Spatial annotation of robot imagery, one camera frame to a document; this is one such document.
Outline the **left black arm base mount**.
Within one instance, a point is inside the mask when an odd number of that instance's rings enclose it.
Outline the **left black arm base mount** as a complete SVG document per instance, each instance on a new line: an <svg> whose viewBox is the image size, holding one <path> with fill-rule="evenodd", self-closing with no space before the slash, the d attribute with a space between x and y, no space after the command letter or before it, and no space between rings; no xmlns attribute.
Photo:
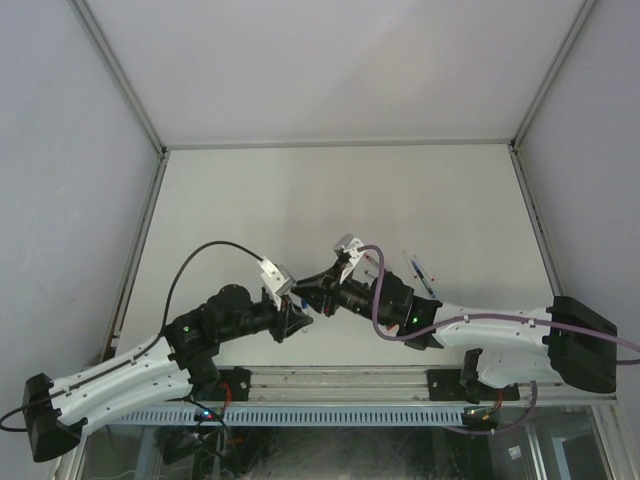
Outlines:
<svg viewBox="0 0 640 480"><path fill-rule="evenodd" d="M213 401L245 402L249 399L252 372L249 369L234 367L219 371L220 378L210 395Z"/></svg>

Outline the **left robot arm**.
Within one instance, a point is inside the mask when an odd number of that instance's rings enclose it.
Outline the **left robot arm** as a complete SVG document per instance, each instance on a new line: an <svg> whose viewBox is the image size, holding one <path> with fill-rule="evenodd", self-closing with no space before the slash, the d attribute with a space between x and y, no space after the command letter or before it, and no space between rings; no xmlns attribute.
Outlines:
<svg viewBox="0 0 640 480"><path fill-rule="evenodd" d="M281 343L312 322L289 297L254 302L246 288L227 285L121 355L65 377L35 375L24 389L32 458L61 457L122 416L214 386L213 358L226 342L266 331Z"/></svg>

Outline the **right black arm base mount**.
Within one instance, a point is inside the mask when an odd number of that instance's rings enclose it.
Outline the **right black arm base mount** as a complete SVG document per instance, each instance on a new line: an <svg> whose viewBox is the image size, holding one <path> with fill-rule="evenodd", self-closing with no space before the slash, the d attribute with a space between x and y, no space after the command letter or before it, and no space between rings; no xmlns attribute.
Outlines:
<svg viewBox="0 0 640 480"><path fill-rule="evenodd" d="M483 384L476 374L464 374L461 369L430 369L426 380L431 401L466 401L471 404L496 402L499 399L516 401L520 393L516 384L504 388Z"/></svg>

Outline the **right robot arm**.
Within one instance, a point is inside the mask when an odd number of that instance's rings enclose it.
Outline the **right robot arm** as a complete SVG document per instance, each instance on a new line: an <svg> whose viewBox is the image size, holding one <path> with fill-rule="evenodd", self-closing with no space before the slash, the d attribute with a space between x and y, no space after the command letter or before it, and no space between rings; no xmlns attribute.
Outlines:
<svg viewBox="0 0 640 480"><path fill-rule="evenodd" d="M420 297L392 272L363 283L339 265L298 281L292 292L327 317L343 308L382 330L394 327L416 350L464 349L464 386L563 381L591 393L616 390L617 328L572 297L532 311L473 310Z"/></svg>

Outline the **blue gel pen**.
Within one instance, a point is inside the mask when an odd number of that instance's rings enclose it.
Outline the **blue gel pen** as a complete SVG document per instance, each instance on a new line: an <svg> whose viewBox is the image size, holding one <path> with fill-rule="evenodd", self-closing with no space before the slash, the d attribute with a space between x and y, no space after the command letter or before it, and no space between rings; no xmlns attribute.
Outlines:
<svg viewBox="0 0 640 480"><path fill-rule="evenodd" d="M424 288L427 291L427 293L429 294L429 296L432 299L437 300L438 297L437 297L435 291L433 290L433 288L431 286L432 278L422 268L422 266L420 265L417 257L416 256L412 256L411 259L410 259L410 263L412 265L412 268L414 269L414 272L415 272L417 278L420 280L420 282L424 286Z"/></svg>

